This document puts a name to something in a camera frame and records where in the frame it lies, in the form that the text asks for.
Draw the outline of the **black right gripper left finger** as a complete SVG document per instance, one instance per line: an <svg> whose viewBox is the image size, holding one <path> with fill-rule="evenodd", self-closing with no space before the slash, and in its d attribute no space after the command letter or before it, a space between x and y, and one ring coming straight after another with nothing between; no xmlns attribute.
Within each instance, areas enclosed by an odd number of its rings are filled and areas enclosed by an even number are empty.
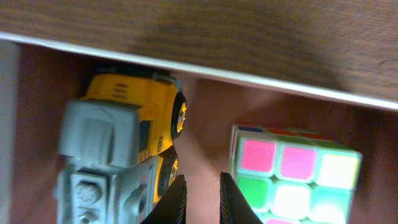
<svg viewBox="0 0 398 224"><path fill-rule="evenodd" d="M186 208L187 183L184 175L178 175L141 224L186 224Z"/></svg>

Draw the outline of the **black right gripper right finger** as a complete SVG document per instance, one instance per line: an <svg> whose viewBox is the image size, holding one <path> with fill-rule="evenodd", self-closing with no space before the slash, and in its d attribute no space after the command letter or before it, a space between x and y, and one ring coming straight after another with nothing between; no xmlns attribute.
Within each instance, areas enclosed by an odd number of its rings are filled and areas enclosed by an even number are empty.
<svg viewBox="0 0 398 224"><path fill-rule="evenodd" d="M220 174L220 223L262 224L230 173Z"/></svg>

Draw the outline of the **colourful puzzle cube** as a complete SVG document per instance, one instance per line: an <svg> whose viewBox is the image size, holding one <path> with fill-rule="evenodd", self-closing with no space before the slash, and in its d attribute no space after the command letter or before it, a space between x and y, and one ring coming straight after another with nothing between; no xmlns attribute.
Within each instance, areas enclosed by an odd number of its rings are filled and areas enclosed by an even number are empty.
<svg viewBox="0 0 398 224"><path fill-rule="evenodd" d="M304 129L235 124L229 172L263 223L348 223L362 157Z"/></svg>

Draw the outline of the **yellow grey toy truck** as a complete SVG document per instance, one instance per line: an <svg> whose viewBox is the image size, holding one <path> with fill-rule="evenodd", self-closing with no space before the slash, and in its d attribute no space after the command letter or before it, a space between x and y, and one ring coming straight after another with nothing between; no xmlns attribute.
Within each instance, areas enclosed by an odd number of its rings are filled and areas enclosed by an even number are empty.
<svg viewBox="0 0 398 224"><path fill-rule="evenodd" d="M186 116L181 81L169 72L97 69L63 117L57 222L143 222L177 176L174 142Z"/></svg>

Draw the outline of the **white cardboard box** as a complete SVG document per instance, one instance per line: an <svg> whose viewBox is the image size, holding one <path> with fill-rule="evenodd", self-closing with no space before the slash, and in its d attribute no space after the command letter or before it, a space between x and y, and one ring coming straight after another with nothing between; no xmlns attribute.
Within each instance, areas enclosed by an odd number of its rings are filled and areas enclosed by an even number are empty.
<svg viewBox="0 0 398 224"><path fill-rule="evenodd" d="M68 101L101 64L169 69L181 79L187 121L176 140L187 222L218 223L220 174L234 123L307 129L363 155L351 223L397 222L397 104L335 90L1 33L1 222L55 223L54 188Z"/></svg>

